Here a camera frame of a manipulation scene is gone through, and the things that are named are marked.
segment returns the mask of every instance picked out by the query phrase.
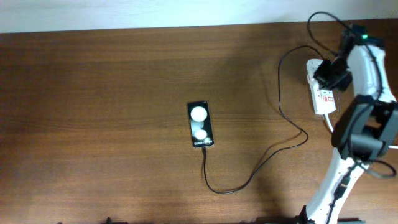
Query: wood grain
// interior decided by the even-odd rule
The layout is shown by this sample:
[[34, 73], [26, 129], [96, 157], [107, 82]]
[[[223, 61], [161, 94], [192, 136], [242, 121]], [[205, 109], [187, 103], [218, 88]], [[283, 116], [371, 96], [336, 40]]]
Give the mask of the wood grain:
[[[398, 95], [398, 20], [356, 22], [386, 40]], [[313, 28], [337, 46], [337, 24]], [[302, 44], [312, 44], [304, 23], [0, 34], [1, 222], [239, 223], [299, 214], [332, 150], [306, 81], [316, 54], [293, 53], [281, 72], [282, 107], [308, 143], [276, 155], [236, 194], [207, 189], [186, 104], [209, 102], [210, 184], [242, 184], [266, 151], [304, 138], [286, 142], [299, 132], [277, 110], [277, 63]], [[352, 90], [340, 98], [344, 110]], [[385, 160], [398, 164], [398, 151]], [[365, 175], [340, 217], [396, 223], [397, 190], [396, 179]]]

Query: white power strip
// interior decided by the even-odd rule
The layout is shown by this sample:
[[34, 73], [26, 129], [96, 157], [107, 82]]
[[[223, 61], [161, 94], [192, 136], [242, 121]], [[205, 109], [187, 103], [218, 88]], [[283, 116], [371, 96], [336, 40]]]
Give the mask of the white power strip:
[[313, 75], [322, 63], [320, 59], [311, 59], [307, 62], [307, 80], [310, 84], [312, 103], [315, 114], [325, 115], [336, 110], [335, 97], [331, 90], [320, 90], [318, 80]]

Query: wire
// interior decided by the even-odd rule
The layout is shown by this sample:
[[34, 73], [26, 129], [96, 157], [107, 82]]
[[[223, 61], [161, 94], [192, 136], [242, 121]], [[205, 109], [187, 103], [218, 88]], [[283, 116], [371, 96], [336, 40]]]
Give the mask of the wire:
[[328, 128], [330, 130], [331, 133], [333, 133], [333, 126], [331, 125], [330, 119], [329, 119], [329, 115], [325, 114], [325, 120], [326, 120], [326, 124], [328, 125]]
[[295, 51], [295, 50], [302, 49], [302, 48], [310, 48], [310, 49], [314, 50], [323, 60], [325, 59], [325, 58], [323, 57], [323, 55], [322, 55], [315, 47], [312, 47], [312, 46], [309, 46], [309, 45], [303, 45], [303, 46], [300, 46], [300, 47], [295, 47], [295, 48], [289, 50], [288, 52], [286, 52], [286, 53], [282, 56], [282, 58], [279, 60], [279, 64], [278, 64], [278, 106], [279, 106], [280, 115], [282, 115], [282, 117], [283, 117], [285, 120], [287, 120], [291, 125], [295, 126], [298, 130], [300, 130], [301, 132], [303, 132], [303, 133], [305, 134], [305, 136], [306, 136], [306, 137], [305, 137], [305, 140], [302, 141], [302, 142], [299, 143], [299, 144], [294, 145], [294, 146], [283, 147], [282, 149], [276, 150], [276, 151], [273, 152], [267, 159], [265, 159], [264, 162], [262, 162], [262, 163], [257, 167], [257, 169], [255, 169], [255, 170], [252, 172], [252, 174], [250, 175], [250, 177], [248, 178], [248, 180], [247, 180], [243, 185], [241, 185], [241, 186], [239, 186], [239, 187], [237, 187], [237, 188], [235, 188], [235, 189], [233, 189], [233, 190], [227, 190], [227, 191], [217, 191], [217, 190], [214, 190], [214, 189], [210, 186], [210, 184], [208, 183], [208, 181], [207, 181], [207, 175], [206, 175], [206, 148], [203, 147], [203, 148], [202, 148], [202, 153], [203, 153], [203, 174], [204, 174], [204, 176], [205, 176], [206, 185], [207, 185], [207, 187], [208, 187], [212, 192], [214, 192], [214, 193], [216, 193], [216, 194], [223, 194], [223, 195], [224, 195], [224, 194], [232, 194], [232, 193], [235, 193], [235, 192], [238, 192], [238, 191], [242, 190], [243, 188], [245, 188], [245, 187], [250, 183], [250, 181], [252, 181], [252, 179], [254, 178], [254, 176], [255, 176], [255, 175], [260, 171], [260, 169], [268, 162], [268, 160], [269, 160], [270, 158], [272, 158], [274, 155], [276, 155], [278, 152], [283, 151], [283, 150], [287, 150], [287, 149], [294, 149], [294, 148], [300, 147], [300, 146], [302, 146], [303, 144], [305, 144], [305, 143], [308, 141], [308, 133], [307, 133], [304, 129], [302, 129], [301, 127], [299, 127], [299, 126], [296, 125], [295, 123], [293, 123], [293, 121], [291, 121], [290, 119], [288, 119], [288, 117], [286, 117], [286, 115], [285, 115], [284, 112], [282, 111], [282, 106], [280, 105], [280, 67], [281, 67], [281, 65], [282, 65], [282, 62], [283, 62], [284, 59], [286, 58], [286, 56], [288, 56], [288, 54], [290, 54], [291, 52], [293, 52], [293, 51]]
[[[350, 28], [347, 24], [345, 24], [345, 23], [344, 23], [343, 21], [341, 21], [339, 18], [337, 18], [337, 17], [334, 16], [333, 14], [330, 14], [329, 12], [321, 12], [321, 11], [320, 11], [320, 12], [315, 12], [315, 13], [313, 13], [313, 14], [310, 16], [310, 18], [308, 19], [308, 22], [307, 22], [307, 30], [308, 30], [308, 34], [310, 35], [311, 39], [312, 39], [316, 44], [318, 44], [320, 47], [322, 47], [322, 48], [326, 49], [327, 51], [329, 51], [330, 53], [332, 53], [334, 56], [338, 56], [338, 54], [337, 54], [336, 52], [330, 50], [328, 47], [326, 47], [326, 46], [324, 46], [323, 44], [321, 44], [321, 43], [320, 43], [317, 39], [315, 39], [314, 36], [312, 35], [311, 27], [310, 27], [310, 22], [311, 22], [311, 19], [312, 19], [314, 16], [318, 15], [318, 14], [325, 14], [325, 15], [328, 15], [328, 16], [334, 18], [334, 20], [335, 20], [337, 23], [339, 23], [340, 25], [342, 25], [345, 29], [347, 29], [348, 31], [350, 31], [352, 34], [354, 34], [354, 35], [359, 35], [359, 34], [356, 33], [352, 28]], [[378, 64], [377, 61], [376, 61], [376, 57], [374, 56], [373, 52], [371, 51], [371, 49], [369, 48], [369, 46], [368, 46], [366, 43], [364, 43], [363, 41], [361, 41], [361, 44], [363, 44], [363, 45], [366, 47], [366, 50], [368, 51], [368, 54], [369, 54], [369, 56], [370, 56], [370, 58], [371, 58], [371, 60], [372, 60], [372, 62], [373, 62], [373, 64], [374, 64], [374, 66], [375, 66], [375, 68], [376, 68], [377, 77], [378, 77], [378, 79], [379, 79], [379, 86], [380, 86], [380, 87], [379, 87], [379, 91], [378, 91], [378, 94], [377, 94], [376, 99], [372, 98], [372, 99], [373, 99], [372, 102], [370, 102], [364, 109], [362, 109], [362, 110], [354, 117], [353, 122], [351, 123], [351, 125], [350, 125], [350, 127], [349, 127], [349, 130], [348, 130], [348, 138], [347, 138], [347, 141], [345, 142], [345, 144], [348, 144], [349, 155], [354, 159], [356, 165], [359, 165], [360, 168], [362, 168], [367, 174], [370, 174], [370, 175], [372, 175], [372, 176], [374, 176], [374, 177], [381, 178], [381, 179], [390, 179], [390, 178], [395, 177], [396, 174], [397, 174], [397, 172], [395, 171], [395, 169], [394, 169], [390, 164], [388, 164], [388, 163], [386, 163], [386, 162], [383, 162], [383, 161], [379, 161], [379, 160], [365, 160], [365, 161], [362, 161], [361, 158], [359, 158], [358, 156], [355, 156], [355, 155], [354, 155], [353, 150], [352, 150], [352, 148], [351, 148], [351, 135], [352, 135], [352, 132], [353, 132], [353, 128], [354, 128], [355, 123], [358, 121], [358, 119], [361, 117], [361, 115], [362, 115], [363, 113], [365, 113], [368, 109], [370, 109], [370, 107], [374, 106], [374, 104], [376, 103], [376, 101], [380, 99], [380, 97], [381, 97], [381, 95], [382, 95], [382, 90], [383, 90], [381, 72], [380, 72], [379, 64]], [[387, 166], [387, 167], [390, 168], [390, 170], [392, 171], [392, 175], [383, 175], [383, 174], [379, 174], [379, 173], [377, 173], [377, 172], [370, 171], [370, 170], [368, 170], [367, 168], [365, 168], [365, 167], [362, 166], [362, 165], [365, 164], [365, 163], [372, 163], [372, 162], [377, 162], [377, 163], [380, 163], [380, 164], [383, 164], [383, 165]]]
[[308, 18], [307, 30], [308, 30], [308, 34], [310, 35], [311, 39], [312, 39], [316, 44], [318, 44], [320, 47], [322, 47], [323, 49], [329, 51], [331, 54], [333, 54], [335, 57], [337, 57], [338, 54], [337, 54], [336, 52], [330, 50], [328, 47], [326, 47], [325, 45], [323, 45], [321, 42], [319, 42], [319, 41], [318, 41], [316, 38], [314, 38], [314, 36], [312, 35], [312, 31], [311, 31], [311, 27], [310, 27], [310, 22], [311, 22], [311, 19], [312, 19], [314, 16], [318, 15], [318, 14], [325, 14], [325, 15], [328, 15], [328, 16], [334, 18], [334, 20], [335, 20], [336, 22], [338, 22], [340, 25], [342, 25], [342, 26], [345, 27], [346, 29], [350, 30], [351, 32], [354, 32], [354, 30], [351, 29], [349, 26], [347, 26], [347, 24], [345, 24], [343, 21], [339, 20], [335, 15], [330, 14], [329, 12], [316, 12], [316, 13], [312, 14], [312, 15], [310, 16], [310, 18]]
[[326, 221], [326, 224], [330, 223], [331, 214], [333, 213], [333, 209], [335, 208], [336, 201], [337, 201], [337, 199], [333, 199], [333, 202], [330, 204], [330, 210], [329, 210], [328, 220]]

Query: black smartphone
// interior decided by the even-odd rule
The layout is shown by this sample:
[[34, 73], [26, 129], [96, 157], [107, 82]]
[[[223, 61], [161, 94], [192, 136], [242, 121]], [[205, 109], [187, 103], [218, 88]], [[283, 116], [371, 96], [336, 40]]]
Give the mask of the black smartphone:
[[214, 145], [207, 101], [188, 103], [188, 117], [193, 147], [208, 147]]

